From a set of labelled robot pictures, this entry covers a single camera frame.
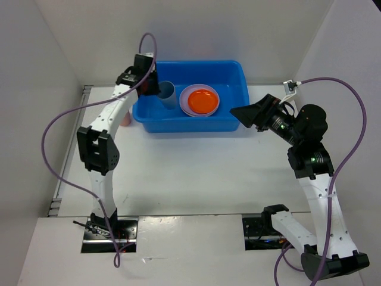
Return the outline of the blue plastic cup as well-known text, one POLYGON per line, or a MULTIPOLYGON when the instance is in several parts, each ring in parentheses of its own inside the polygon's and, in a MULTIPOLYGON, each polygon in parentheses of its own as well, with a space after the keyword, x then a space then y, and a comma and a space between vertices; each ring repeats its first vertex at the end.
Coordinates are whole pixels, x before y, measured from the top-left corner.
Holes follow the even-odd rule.
POLYGON ((172 82, 163 81, 159 83, 160 93, 157 95, 162 105, 169 110, 177 106, 176 88, 172 82))

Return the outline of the lilac plastic plate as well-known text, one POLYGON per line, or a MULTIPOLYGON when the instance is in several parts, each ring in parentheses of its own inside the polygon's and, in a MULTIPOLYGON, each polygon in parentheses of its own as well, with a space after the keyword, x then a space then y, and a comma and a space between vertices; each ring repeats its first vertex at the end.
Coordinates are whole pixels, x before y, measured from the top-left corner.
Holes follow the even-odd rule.
MULTIPOLYGON (((180 105, 180 108, 182 110, 189 110, 190 112, 192 112, 192 110, 190 109, 190 107, 188 106, 188 97, 189 95, 195 91, 195 90, 198 90, 198 89, 207 89, 211 92, 214 92, 215 94, 217 94, 217 96, 219 97, 217 91, 215 89, 213 89, 212 87, 208 86, 208 85, 204 85, 204 84, 194 84, 194 85, 190 85, 188 87, 186 87, 180 94, 179 96, 179 105, 180 105)), ((219 108, 219 105, 220 105, 220 97, 219 97, 219 103, 218 103, 218 106, 215 110, 213 111, 217 111, 217 109, 219 108)))

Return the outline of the salmon pink plastic cup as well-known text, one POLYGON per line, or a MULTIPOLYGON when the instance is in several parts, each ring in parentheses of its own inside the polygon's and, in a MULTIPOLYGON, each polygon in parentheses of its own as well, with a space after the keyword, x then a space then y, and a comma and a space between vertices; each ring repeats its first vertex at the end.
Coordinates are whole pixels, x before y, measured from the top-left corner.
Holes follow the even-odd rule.
POLYGON ((120 122, 120 126, 126 127, 131 123, 130 111, 128 111, 120 122))

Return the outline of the orange plastic plate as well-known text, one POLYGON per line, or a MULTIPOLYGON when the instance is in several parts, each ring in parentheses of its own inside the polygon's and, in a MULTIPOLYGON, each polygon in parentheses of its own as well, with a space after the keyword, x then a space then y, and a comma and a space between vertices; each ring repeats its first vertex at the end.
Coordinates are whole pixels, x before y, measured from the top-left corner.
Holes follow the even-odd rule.
POLYGON ((198 114, 207 114, 215 110, 219 103, 219 97, 207 89, 193 91, 188 97, 188 106, 198 114))

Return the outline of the pink plastic plate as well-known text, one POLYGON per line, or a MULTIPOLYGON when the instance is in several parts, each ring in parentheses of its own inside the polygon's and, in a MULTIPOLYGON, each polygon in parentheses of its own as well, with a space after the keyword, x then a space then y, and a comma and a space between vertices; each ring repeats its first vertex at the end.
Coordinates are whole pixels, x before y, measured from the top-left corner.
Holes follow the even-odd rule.
POLYGON ((212 116, 215 111, 212 111, 210 113, 206 113, 206 114, 200 114, 200 113, 195 113, 195 112, 190 112, 189 110, 183 110, 183 112, 185 114, 187 114, 188 116, 191 116, 191 117, 209 117, 209 116, 212 116))

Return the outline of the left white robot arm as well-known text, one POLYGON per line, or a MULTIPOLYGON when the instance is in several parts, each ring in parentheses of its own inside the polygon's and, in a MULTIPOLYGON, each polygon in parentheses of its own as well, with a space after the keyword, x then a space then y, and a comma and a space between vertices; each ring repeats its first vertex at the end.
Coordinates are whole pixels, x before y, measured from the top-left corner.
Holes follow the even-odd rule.
POLYGON ((117 78, 111 102, 88 127, 77 130, 80 159, 89 172, 90 190, 96 195, 90 225, 105 238, 114 237, 119 226, 113 197, 113 171, 120 159, 114 142, 117 129, 141 95, 157 95, 159 91, 153 54, 136 54, 133 65, 117 78))

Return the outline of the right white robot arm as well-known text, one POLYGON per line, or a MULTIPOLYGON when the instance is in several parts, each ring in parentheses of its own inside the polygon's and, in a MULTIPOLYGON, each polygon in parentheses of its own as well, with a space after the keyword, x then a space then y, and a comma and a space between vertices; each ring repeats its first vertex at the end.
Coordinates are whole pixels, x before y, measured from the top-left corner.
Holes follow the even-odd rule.
POLYGON ((312 234, 287 207, 278 204, 264 208, 262 230, 286 238, 300 254, 309 280, 349 275, 368 267, 368 255, 358 251, 346 227, 333 181, 333 164, 321 143, 328 128, 325 111, 307 104, 294 116, 287 112, 285 103, 267 94, 255 104, 232 108, 230 113, 246 128, 271 130, 291 145, 288 162, 305 193, 315 227, 312 234))

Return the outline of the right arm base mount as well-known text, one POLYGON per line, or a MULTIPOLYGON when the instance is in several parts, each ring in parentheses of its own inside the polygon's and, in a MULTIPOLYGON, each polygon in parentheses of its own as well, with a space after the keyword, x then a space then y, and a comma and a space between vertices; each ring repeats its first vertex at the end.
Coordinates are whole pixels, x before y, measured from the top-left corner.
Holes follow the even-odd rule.
POLYGON ((261 214, 242 215, 245 250, 278 250, 286 243, 286 238, 273 227, 269 216, 261 214))

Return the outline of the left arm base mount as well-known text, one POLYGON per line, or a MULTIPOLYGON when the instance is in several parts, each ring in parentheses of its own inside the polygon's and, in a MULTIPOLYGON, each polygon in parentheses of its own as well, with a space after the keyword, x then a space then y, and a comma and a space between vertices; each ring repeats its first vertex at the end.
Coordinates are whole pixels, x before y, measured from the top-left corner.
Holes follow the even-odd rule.
MULTIPOLYGON (((84 229, 81 253, 115 253, 110 232, 97 226, 92 226, 90 218, 85 223, 73 221, 84 229)), ((135 253, 138 237, 138 218, 119 217, 113 230, 115 243, 122 253, 135 253)))

